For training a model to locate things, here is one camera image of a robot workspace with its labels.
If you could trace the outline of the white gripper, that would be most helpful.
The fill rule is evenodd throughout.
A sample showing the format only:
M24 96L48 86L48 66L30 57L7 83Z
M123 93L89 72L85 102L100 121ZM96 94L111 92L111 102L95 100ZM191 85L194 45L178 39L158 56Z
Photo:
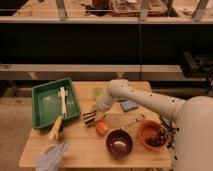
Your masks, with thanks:
M95 120L102 120L106 114L105 112L109 111L114 104L114 99L109 94L103 93L96 100L96 105L99 111L96 112Z

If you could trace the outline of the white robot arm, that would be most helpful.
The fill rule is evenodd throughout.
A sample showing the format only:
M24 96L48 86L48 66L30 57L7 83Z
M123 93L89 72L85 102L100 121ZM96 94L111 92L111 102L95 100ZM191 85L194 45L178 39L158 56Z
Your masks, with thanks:
M111 80L97 98L97 109L107 112L116 99L134 101L176 123L173 171L213 171L213 98L188 100L134 89L127 80Z

